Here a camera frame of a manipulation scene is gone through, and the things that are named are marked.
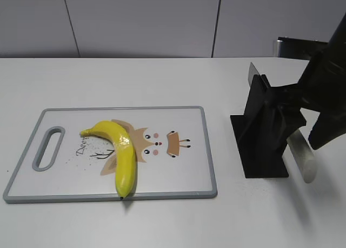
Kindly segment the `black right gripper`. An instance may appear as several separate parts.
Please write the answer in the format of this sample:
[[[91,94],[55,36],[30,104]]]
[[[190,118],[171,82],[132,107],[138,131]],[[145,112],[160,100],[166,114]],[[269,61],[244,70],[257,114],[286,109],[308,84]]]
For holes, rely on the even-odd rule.
[[[287,138],[306,125],[300,111],[300,88],[307,109],[320,113],[308,140],[314,150],[345,134],[345,53],[318,52],[298,84],[268,86],[266,105],[279,107],[274,118],[275,150],[283,153]]]

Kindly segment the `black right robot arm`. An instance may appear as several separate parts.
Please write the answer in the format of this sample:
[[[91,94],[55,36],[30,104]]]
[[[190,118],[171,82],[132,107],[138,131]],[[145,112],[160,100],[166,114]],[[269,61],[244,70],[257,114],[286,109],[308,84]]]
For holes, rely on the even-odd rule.
[[[316,52],[295,84],[272,87],[265,75],[265,104],[275,108],[280,118],[269,116],[268,125],[284,125],[266,131],[268,144],[260,150],[266,155],[282,155],[286,138],[306,124],[300,109],[319,112],[308,137],[317,150],[345,134],[345,19],[342,19],[326,48]]]

